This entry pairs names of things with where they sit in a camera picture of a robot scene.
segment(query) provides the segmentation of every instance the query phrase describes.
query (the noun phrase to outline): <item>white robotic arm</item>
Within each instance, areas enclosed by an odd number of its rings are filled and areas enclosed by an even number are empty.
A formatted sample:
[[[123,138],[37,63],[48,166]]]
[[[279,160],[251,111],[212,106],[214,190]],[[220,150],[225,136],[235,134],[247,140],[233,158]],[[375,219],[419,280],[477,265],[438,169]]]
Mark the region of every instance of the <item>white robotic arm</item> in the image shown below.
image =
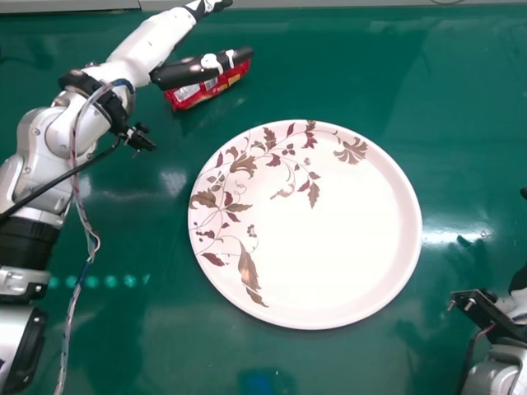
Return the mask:
[[[152,16],[105,63],[61,77],[63,91],[52,105],[33,109],[20,121],[16,154],[0,167],[0,394],[16,393],[29,385],[44,343],[46,314],[30,302],[46,291],[50,273],[45,269],[68,214],[72,186],[65,179],[39,196],[35,191],[71,170],[69,138],[79,111],[99,87],[125,80],[80,119],[77,163],[85,164],[93,157],[97,141],[108,131],[135,150],[153,150],[144,129],[127,125],[136,88],[152,80],[151,73],[201,18],[231,4],[231,0],[195,0]],[[204,64],[198,72],[207,74],[209,68]],[[32,195],[19,207],[22,199]]]

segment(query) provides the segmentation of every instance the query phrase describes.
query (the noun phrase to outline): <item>green tabletop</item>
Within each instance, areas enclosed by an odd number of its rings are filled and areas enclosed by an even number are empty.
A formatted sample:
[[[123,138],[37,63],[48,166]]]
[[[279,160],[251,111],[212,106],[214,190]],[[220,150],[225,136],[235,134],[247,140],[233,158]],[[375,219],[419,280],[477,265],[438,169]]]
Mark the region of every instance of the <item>green tabletop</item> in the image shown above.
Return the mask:
[[[0,17],[0,157],[16,126],[58,94],[57,78],[111,50],[141,12]],[[453,393],[475,326],[448,314],[452,290],[505,294],[527,258],[527,7],[230,11],[208,18],[179,56],[251,45],[247,77],[173,115],[155,86],[138,93],[154,153],[123,147],[82,174],[102,249],[78,304],[65,394],[319,395]],[[187,206],[226,140],[278,119],[318,119],[382,146],[422,206],[412,279],[378,314],[323,332],[260,322],[203,275]],[[112,137],[100,142],[108,146]],[[468,243],[460,244],[461,235]],[[76,212],[49,264],[39,373],[52,393],[71,286],[86,259]],[[484,343],[475,358],[485,355]]]

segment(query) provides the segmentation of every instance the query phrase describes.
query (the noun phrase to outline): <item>white plate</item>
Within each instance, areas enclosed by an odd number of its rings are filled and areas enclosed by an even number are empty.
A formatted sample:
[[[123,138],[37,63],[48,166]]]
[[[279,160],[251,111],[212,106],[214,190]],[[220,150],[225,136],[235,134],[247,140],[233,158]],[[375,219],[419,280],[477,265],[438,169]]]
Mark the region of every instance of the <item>white plate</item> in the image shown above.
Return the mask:
[[[406,285],[421,210],[393,159],[330,123],[268,123],[234,137],[190,198],[198,262],[233,304],[298,329],[355,323]]]

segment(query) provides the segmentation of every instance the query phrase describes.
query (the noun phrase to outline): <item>white cable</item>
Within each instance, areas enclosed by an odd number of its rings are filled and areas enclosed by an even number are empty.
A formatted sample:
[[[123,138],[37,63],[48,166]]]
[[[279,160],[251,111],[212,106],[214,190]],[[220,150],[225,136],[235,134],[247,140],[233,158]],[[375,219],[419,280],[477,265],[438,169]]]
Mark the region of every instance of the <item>white cable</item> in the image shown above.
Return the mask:
[[[72,168],[77,167],[77,151],[76,151],[76,136],[79,130],[81,120],[86,114],[86,111],[106,92],[112,90],[115,86],[126,85],[130,89],[131,85],[126,80],[116,80],[111,83],[106,83],[97,89],[88,100],[84,103],[81,110],[78,112],[73,129],[70,133],[69,145],[70,145],[70,162]],[[88,267],[94,262],[96,253],[100,248],[100,237],[91,227],[90,222],[86,216],[84,204],[82,203],[81,190],[79,188],[79,176],[75,174],[71,177],[73,198],[75,205],[77,206],[77,212],[79,219],[81,220],[84,232],[86,234],[86,242],[88,245],[88,259],[86,260],[81,275],[78,277],[75,287],[73,289],[72,298],[69,300],[68,311],[66,313],[66,322],[64,323],[63,341],[62,341],[62,352],[60,354],[60,370],[58,372],[58,382],[55,387],[54,395],[61,395],[64,390],[64,384],[66,382],[66,374],[68,372],[68,357],[69,357],[69,341],[72,333],[72,321],[73,315],[75,314],[75,307],[79,295],[81,294],[82,284],[87,273]]]

